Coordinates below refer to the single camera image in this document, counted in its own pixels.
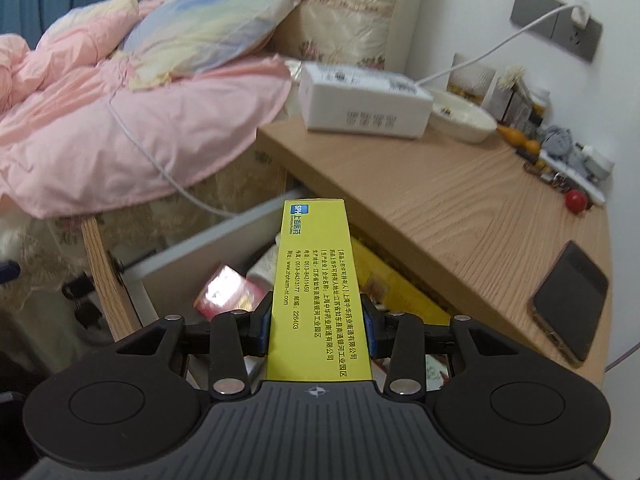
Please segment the wooden front drawer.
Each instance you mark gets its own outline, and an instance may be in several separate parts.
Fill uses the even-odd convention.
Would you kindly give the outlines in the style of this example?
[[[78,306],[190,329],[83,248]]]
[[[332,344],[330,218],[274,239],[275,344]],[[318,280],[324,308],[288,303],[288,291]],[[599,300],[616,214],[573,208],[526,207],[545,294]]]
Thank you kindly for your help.
[[[206,320],[193,301],[216,267],[226,264],[246,277],[272,245],[279,247],[284,203],[303,198],[309,197],[299,190],[285,193],[123,270],[134,319],[143,326],[170,314],[189,324]],[[382,367],[370,364],[380,382]]]

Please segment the small yellow white box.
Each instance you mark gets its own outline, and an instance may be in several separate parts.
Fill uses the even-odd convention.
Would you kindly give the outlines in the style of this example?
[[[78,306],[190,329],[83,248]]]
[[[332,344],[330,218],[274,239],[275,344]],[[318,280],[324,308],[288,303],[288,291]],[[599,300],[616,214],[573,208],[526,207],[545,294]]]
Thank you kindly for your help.
[[[284,203],[266,378],[370,382],[366,328],[345,203]]]

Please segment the pink shiny packet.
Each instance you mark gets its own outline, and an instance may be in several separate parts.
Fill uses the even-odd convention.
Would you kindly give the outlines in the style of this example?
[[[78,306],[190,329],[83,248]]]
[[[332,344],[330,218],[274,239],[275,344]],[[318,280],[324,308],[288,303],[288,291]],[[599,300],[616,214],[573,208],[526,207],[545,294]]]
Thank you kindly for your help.
[[[246,278],[232,266],[220,264],[196,296],[193,307],[207,321],[226,312],[253,312],[270,290],[271,284],[262,278]]]

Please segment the large yellow flat box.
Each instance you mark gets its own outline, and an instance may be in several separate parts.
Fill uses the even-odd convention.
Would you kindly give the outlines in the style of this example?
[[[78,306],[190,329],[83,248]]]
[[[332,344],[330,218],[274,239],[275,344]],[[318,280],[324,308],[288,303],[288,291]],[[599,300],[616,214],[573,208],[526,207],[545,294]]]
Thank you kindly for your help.
[[[416,315],[425,324],[449,325],[449,313],[356,238],[352,238],[352,255],[360,290],[374,304]]]

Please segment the wooden bedside table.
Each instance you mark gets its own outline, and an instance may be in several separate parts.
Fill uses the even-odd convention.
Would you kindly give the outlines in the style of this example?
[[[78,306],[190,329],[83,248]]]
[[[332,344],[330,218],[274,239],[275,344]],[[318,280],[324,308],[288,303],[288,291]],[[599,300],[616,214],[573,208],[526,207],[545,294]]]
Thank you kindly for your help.
[[[310,132],[296,117],[260,128],[257,144],[314,194],[344,200],[354,229],[454,310],[555,362],[533,293],[568,242],[612,269],[606,210],[571,214],[499,138]]]

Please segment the red ball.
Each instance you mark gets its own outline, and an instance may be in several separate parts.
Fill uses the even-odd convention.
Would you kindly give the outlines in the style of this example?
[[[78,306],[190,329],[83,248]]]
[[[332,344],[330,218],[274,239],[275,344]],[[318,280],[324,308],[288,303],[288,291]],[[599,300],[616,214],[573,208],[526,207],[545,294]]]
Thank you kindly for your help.
[[[581,214],[588,207],[588,198],[583,192],[570,190],[564,195],[564,204],[572,214]]]

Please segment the orange gourd ornament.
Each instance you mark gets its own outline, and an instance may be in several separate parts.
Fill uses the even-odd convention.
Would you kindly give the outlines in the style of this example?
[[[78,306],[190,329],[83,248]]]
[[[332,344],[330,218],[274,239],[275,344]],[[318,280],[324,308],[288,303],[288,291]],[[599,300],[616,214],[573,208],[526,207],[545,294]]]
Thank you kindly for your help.
[[[504,125],[498,125],[497,131],[514,148],[522,148],[529,155],[539,155],[540,144],[536,140],[530,140],[523,131]]]

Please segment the white tissue pack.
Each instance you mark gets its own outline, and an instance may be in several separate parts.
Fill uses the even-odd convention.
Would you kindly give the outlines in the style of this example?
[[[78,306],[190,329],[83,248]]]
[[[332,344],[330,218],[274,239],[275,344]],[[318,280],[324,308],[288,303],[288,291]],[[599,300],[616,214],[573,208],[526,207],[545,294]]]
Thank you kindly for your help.
[[[298,99],[309,131],[419,139],[434,106],[430,92],[385,70],[306,62]]]

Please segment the pink duvet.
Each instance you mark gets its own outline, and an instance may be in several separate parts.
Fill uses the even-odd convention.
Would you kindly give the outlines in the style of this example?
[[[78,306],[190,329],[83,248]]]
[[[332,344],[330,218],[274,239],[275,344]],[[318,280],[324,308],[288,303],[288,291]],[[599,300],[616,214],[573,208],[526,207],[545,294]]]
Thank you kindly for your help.
[[[106,0],[68,12],[35,47],[2,36],[3,211],[80,216],[183,192],[276,118],[292,81],[275,56],[131,88],[119,44],[148,13],[138,0]]]

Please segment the white dried flower diffuser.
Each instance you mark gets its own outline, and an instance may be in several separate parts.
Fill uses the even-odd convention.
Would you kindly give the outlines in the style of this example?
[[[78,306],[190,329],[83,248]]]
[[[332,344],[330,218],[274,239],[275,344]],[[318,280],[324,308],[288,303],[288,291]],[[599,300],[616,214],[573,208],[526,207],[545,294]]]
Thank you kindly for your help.
[[[491,106],[492,114],[499,124],[506,124],[506,118],[508,118],[516,96],[520,99],[521,106],[526,106],[528,110],[533,109],[532,95],[524,81],[525,74],[524,66],[510,65],[497,79],[491,96]]]

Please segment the glass cup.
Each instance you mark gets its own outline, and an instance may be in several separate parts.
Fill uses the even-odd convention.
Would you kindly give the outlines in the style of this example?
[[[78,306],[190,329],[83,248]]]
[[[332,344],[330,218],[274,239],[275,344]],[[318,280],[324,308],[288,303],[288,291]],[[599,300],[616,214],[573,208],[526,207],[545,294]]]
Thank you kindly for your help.
[[[481,106],[495,76],[494,68],[474,63],[449,74],[447,91]]]

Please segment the white pill bottle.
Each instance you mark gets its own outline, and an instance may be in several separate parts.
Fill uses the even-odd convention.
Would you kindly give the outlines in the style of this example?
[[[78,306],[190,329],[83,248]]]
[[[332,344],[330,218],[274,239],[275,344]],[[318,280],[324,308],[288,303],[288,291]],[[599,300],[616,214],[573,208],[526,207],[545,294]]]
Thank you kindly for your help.
[[[529,94],[533,102],[533,110],[535,113],[544,118],[550,107],[550,91],[544,88],[530,86]]]

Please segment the pastel rainbow pillow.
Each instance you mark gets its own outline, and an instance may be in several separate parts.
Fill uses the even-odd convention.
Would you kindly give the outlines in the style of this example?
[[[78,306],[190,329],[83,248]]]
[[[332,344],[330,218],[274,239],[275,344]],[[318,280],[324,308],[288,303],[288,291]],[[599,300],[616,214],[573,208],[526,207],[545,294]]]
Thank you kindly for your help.
[[[146,90],[214,70],[262,47],[302,0],[165,0],[134,26],[122,54],[128,87]]]

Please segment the white charger plug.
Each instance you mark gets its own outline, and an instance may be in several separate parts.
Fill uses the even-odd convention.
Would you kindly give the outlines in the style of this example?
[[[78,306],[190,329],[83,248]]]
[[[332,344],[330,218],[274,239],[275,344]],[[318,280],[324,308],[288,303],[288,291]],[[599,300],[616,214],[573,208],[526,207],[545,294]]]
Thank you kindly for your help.
[[[575,0],[572,12],[570,12],[570,19],[573,25],[580,29],[585,30],[590,21],[590,4],[587,0]]]

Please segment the grey wall socket panel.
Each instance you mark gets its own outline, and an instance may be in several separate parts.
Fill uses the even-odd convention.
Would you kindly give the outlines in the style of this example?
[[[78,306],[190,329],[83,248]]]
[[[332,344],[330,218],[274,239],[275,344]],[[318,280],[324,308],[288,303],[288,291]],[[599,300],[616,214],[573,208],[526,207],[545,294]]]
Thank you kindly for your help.
[[[561,0],[514,0],[510,22],[518,28],[523,28],[561,6],[564,6]],[[600,44],[603,26],[590,16],[585,27],[580,28],[572,19],[572,14],[578,14],[578,9],[564,10],[550,16],[529,29],[529,32],[549,40],[586,63],[592,63]]]

